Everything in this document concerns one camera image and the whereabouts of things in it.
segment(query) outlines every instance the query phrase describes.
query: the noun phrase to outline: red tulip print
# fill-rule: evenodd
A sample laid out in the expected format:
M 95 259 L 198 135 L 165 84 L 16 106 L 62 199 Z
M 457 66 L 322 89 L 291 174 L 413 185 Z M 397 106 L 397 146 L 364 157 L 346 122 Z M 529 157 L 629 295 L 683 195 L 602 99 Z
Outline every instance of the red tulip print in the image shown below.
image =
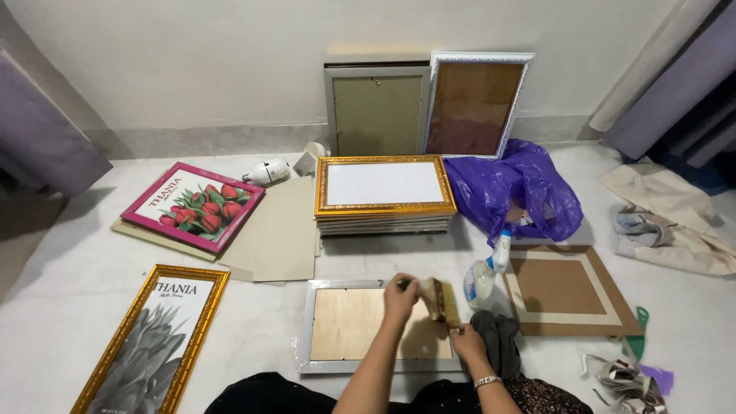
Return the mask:
M 226 220 L 232 220 L 238 215 L 241 208 L 240 204 L 235 201 L 225 201 L 222 205 L 222 216 Z
M 177 211 L 176 221 L 178 225 L 181 225 L 185 220 L 188 224 L 191 224 L 196 219 L 197 213 L 188 208 L 182 208 L 181 210 Z
M 222 225 L 222 219 L 214 214 L 207 214 L 202 217 L 202 226 L 207 229 L 210 233 L 214 233 L 220 229 Z
M 235 191 L 235 187 L 231 186 L 230 184 L 222 184 L 222 188 L 220 189 L 222 192 L 222 197 L 225 198 L 238 198 L 238 192 Z
M 217 214 L 220 212 L 220 206 L 216 203 L 204 203 L 202 204 L 202 211 L 207 214 Z
M 161 224 L 170 225 L 171 227 L 177 226 L 177 221 L 165 214 L 161 214 L 161 217 L 158 217 L 158 221 L 160 221 Z

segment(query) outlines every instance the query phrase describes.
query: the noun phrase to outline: purple curtain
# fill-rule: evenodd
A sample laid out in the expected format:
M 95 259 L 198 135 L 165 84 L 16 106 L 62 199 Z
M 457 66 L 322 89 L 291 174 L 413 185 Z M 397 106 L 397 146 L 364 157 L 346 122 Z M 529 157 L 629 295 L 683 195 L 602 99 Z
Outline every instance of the purple curtain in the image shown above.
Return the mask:
M 0 53 L 0 168 L 30 188 L 82 194 L 113 168 Z
M 604 139 L 628 157 L 641 158 L 657 144 L 700 167 L 736 141 L 736 1 L 721 4 L 606 132 Z

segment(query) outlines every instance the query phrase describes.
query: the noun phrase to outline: white floor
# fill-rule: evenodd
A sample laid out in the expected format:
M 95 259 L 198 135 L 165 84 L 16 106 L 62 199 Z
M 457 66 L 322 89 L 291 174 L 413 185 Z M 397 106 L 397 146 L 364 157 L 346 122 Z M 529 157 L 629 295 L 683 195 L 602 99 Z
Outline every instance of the white floor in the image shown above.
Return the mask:
M 594 245 L 631 307 L 650 314 L 643 362 L 674 371 L 667 402 L 672 413 L 726 413 L 736 356 L 736 281 L 657 267 L 612 252 L 612 213 L 622 203 L 597 178 L 618 162 L 597 144 L 548 146 L 555 165 L 578 195 L 586 215 L 567 244 Z M 231 177 L 273 155 L 189 158 L 188 162 Z M 294 162 L 299 154 L 284 155 Z M 5 302 L 0 305 L 0 413 L 67 413 L 154 264 L 217 268 L 199 259 L 151 245 L 108 228 L 173 160 L 120 161 L 83 196 L 73 199 L 48 232 Z M 736 232 L 736 194 L 719 196 L 727 236 Z M 388 278 L 397 271 L 420 278 L 461 278 L 489 252 L 486 238 L 459 215 L 440 236 L 393 236 L 325 242 L 316 278 Z M 285 287 L 232 280 L 228 283 L 202 353 L 184 392 L 179 414 L 202 413 L 228 385 L 261 371 L 338 397 L 348 376 L 299 376 L 296 349 L 305 285 Z M 503 284 L 497 310 L 506 309 Z M 461 313 L 467 321 L 469 309 Z M 585 353 L 618 358 L 620 346 L 604 338 L 520 337 L 523 372 L 564 388 L 597 413 L 611 412 L 595 396 L 593 378 L 580 378 Z M 438 378 L 460 373 L 398 374 L 391 398 L 407 401 Z

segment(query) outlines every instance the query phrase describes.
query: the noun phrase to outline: gold ornate frame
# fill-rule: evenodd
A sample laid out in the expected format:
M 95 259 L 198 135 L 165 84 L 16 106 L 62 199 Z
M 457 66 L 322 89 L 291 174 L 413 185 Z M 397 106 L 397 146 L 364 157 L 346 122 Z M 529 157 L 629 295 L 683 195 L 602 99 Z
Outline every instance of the gold ornate frame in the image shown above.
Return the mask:
M 372 164 L 372 163 L 414 163 L 432 162 L 437 173 L 439 188 L 442 192 L 442 201 L 427 203 L 395 203 L 395 204 L 344 204 L 329 206 L 327 204 L 328 166 L 330 164 Z M 372 214 L 385 217 L 386 214 L 452 214 L 457 212 L 455 199 L 447 181 L 445 165 L 440 155 L 389 155 L 376 157 L 323 157 L 317 166 L 316 197 L 314 202 L 314 216 L 319 219 L 349 218 L 350 214 L 359 214 L 367 218 Z
M 146 283 L 143 285 L 140 292 L 138 292 L 138 296 L 135 297 L 135 300 L 128 309 L 128 312 L 118 327 L 118 330 L 115 332 L 115 335 L 113 335 L 110 345 L 107 346 L 102 358 L 100 358 L 100 361 L 97 363 L 90 379 L 87 381 L 87 385 L 85 385 L 82 393 L 79 395 L 77 402 L 74 403 L 74 407 L 71 409 L 71 414 L 86 413 L 87 408 L 94 399 L 94 396 L 97 393 L 102 380 L 105 378 L 107 371 L 110 370 L 110 366 L 113 364 L 115 356 L 120 351 L 120 348 L 122 347 L 125 338 L 130 333 L 130 329 L 132 328 L 135 320 L 138 319 L 138 314 L 141 312 L 143 305 L 148 300 L 158 278 L 161 276 L 213 282 L 212 290 L 210 290 L 205 306 L 202 308 L 202 313 L 199 314 L 197 325 L 192 332 L 191 339 L 187 343 L 181 363 L 174 374 L 174 378 L 171 381 L 169 390 L 166 392 L 166 397 L 164 398 L 158 413 L 173 414 L 176 411 L 179 401 L 181 400 L 181 395 L 184 392 L 186 382 L 189 380 L 191 370 L 194 367 L 194 362 L 197 360 L 199 350 L 202 349 L 202 343 L 205 340 L 207 330 L 210 328 L 210 323 L 214 317 L 215 309 L 217 308 L 217 304 L 222 296 L 222 290 L 227 283 L 227 279 L 230 277 L 230 272 L 156 264 L 148 275 Z

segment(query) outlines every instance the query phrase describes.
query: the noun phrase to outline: brush bristles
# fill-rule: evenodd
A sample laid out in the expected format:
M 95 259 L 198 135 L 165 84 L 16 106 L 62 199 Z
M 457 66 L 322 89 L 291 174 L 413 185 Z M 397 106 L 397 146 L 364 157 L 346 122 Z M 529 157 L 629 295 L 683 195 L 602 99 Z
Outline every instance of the brush bristles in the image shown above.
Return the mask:
M 447 282 L 442 282 L 442 302 L 445 308 L 445 323 L 450 328 L 459 328 L 462 323 L 460 323 L 458 304 L 455 301 L 455 292 L 453 292 L 453 285 Z

